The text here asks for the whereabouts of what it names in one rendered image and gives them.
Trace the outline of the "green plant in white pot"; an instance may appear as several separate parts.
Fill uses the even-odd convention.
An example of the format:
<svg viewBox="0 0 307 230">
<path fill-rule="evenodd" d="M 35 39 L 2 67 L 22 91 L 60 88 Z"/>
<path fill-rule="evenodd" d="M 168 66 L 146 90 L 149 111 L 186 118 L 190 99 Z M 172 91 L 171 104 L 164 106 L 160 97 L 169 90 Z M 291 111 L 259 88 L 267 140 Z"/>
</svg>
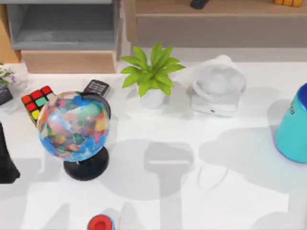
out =
<svg viewBox="0 0 307 230">
<path fill-rule="evenodd" d="M 179 59 L 171 56 L 173 49 L 173 46 L 164 48 L 161 43 L 157 43 L 147 57 L 142 48 L 133 46 L 133 55 L 120 58 L 129 64 L 120 71 L 121 74 L 127 75 L 122 88 L 136 85 L 140 102 L 145 108 L 160 107 L 165 97 L 171 96 L 174 87 L 169 74 L 185 68 Z"/>
</svg>

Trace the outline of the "black remote control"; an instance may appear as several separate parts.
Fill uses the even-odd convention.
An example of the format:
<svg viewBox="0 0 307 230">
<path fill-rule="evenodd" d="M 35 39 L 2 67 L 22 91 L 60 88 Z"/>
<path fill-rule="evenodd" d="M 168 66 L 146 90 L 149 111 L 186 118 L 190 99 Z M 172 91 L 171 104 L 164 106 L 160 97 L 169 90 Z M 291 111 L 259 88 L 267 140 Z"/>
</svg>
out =
<svg viewBox="0 0 307 230">
<path fill-rule="evenodd" d="M 83 91 L 96 93 L 102 97 L 105 97 L 110 91 L 110 86 L 103 81 L 92 79 Z"/>
</svg>

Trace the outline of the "white desk fan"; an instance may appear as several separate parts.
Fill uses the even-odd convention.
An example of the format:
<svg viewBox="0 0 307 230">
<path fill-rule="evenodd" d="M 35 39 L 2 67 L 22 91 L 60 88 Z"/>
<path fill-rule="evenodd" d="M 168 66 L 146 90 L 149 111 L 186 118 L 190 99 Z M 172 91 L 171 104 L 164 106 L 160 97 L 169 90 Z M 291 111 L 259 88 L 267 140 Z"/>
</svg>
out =
<svg viewBox="0 0 307 230">
<path fill-rule="evenodd" d="M 233 117 L 247 88 L 247 79 L 229 56 L 219 55 L 195 67 L 191 86 L 190 106 L 194 111 Z"/>
</svg>

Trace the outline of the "colourful globe on black stand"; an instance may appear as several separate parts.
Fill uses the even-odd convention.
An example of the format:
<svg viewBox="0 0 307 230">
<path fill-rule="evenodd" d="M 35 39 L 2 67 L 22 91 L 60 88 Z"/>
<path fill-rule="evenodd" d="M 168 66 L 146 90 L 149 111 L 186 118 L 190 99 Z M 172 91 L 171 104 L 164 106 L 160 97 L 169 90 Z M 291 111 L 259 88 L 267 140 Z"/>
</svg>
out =
<svg viewBox="0 0 307 230">
<path fill-rule="evenodd" d="M 105 142 L 111 107 L 94 92 L 63 92 L 41 110 L 36 128 L 45 150 L 62 160 L 65 172 L 78 181 L 99 177 L 108 167 Z"/>
</svg>

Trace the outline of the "pale wooden drawer front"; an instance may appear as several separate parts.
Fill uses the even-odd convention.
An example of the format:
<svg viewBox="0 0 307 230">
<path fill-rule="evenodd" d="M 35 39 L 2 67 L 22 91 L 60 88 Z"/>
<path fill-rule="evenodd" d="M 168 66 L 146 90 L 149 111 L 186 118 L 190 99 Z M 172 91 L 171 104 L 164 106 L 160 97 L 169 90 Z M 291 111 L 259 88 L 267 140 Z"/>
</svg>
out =
<svg viewBox="0 0 307 230">
<path fill-rule="evenodd" d="M 29 73 L 97 74 L 115 73 L 117 51 L 109 50 L 23 50 Z"/>
</svg>

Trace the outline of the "wooden open shelf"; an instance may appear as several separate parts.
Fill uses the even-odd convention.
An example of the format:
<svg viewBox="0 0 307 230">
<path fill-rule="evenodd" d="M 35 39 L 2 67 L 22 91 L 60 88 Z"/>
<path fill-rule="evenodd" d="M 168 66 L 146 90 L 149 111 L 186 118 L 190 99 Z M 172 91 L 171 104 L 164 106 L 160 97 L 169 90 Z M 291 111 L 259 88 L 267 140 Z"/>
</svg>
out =
<svg viewBox="0 0 307 230">
<path fill-rule="evenodd" d="M 272 0 L 123 0 L 127 40 L 140 46 L 307 48 L 307 0 L 301 7 Z"/>
</svg>

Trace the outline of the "colourful puzzle cube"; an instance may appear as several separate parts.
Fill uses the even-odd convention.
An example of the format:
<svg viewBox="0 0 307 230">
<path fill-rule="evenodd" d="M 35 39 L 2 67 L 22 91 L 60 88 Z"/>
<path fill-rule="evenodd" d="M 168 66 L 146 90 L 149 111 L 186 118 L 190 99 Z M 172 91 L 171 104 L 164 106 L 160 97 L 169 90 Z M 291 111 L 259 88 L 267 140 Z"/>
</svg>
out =
<svg viewBox="0 0 307 230">
<path fill-rule="evenodd" d="M 30 94 L 21 97 L 25 110 L 34 125 L 37 125 L 39 114 L 43 106 L 55 96 L 50 86 L 46 85 Z"/>
</svg>

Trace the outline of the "red and blue round object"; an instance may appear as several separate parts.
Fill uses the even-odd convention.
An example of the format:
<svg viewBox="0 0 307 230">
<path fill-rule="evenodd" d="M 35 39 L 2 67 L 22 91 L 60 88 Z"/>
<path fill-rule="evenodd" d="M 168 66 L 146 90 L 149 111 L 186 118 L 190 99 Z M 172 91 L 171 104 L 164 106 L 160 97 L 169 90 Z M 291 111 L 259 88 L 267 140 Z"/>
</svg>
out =
<svg viewBox="0 0 307 230">
<path fill-rule="evenodd" d="M 86 230 L 116 230 L 116 225 L 110 215 L 101 213 L 89 220 Z"/>
</svg>

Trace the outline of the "black object on shelf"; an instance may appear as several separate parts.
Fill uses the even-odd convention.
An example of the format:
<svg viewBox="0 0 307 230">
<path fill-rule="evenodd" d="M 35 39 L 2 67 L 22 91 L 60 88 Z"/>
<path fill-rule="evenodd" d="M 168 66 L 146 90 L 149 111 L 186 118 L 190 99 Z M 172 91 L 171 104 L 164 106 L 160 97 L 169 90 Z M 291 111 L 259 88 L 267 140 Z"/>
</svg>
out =
<svg viewBox="0 0 307 230">
<path fill-rule="evenodd" d="M 192 0 L 190 7 L 193 9 L 201 10 L 210 0 Z"/>
</svg>

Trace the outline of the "teal cylindrical speaker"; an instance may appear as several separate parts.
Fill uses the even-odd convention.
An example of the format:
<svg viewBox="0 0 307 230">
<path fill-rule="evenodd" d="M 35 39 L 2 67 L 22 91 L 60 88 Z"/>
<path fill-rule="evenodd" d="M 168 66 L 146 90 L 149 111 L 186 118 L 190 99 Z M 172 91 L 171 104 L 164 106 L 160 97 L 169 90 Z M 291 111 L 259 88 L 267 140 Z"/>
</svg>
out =
<svg viewBox="0 0 307 230">
<path fill-rule="evenodd" d="M 288 159 L 307 163 L 307 82 L 298 89 L 285 112 L 275 144 Z"/>
</svg>

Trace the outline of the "purple flower plant dark pot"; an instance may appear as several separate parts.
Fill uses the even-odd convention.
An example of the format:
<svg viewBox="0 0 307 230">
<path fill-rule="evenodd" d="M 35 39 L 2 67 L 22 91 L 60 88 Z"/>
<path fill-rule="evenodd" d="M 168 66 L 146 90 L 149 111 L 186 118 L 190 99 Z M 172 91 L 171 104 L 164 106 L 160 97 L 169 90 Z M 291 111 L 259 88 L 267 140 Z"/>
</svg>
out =
<svg viewBox="0 0 307 230">
<path fill-rule="evenodd" d="M 0 105 L 7 103 L 13 98 L 9 85 L 14 83 L 15 72 L 0 62 Z"/>
</svg>

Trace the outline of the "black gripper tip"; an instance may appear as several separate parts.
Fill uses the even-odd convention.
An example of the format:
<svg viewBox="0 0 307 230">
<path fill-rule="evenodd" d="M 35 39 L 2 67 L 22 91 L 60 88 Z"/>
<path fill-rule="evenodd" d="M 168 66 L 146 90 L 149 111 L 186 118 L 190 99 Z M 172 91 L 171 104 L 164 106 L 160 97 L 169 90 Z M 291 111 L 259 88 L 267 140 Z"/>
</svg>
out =
<svg viewBox="0 0 307 230">
<path fill-rule="evenodd" d="M 20 178 L 20 175 L 8 152 L 3 126 L 0 122 L 0 184 L 12 184 Z"/>
</svg>

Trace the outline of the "wooden cupboard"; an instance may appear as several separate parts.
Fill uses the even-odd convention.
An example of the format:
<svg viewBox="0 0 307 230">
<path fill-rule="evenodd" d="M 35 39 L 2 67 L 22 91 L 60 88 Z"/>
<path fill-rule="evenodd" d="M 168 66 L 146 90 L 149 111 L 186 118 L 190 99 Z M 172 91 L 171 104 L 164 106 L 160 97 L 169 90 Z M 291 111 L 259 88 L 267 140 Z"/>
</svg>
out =
<svg viewBox="0 0 307 230">
<path fill-rule="evenodd" d="M 20 63 L 21 51 L 13 50 L 5 4 L 0 4 L 0 63 Z"/>
</svg>

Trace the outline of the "orange object on shelf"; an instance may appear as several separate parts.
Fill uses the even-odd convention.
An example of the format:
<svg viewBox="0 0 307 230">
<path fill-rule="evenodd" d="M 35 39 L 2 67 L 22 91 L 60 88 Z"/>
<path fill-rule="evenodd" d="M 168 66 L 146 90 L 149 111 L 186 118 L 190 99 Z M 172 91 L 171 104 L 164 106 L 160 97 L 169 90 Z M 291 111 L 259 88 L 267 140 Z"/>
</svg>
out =
<svg viewBox="0 0 307 230">
<path fill-rule="evenodd" d="M 272 0 L 274 4 L 281 4 L 285 6 L 301 7 L 303 0 Z"/>
</svg>

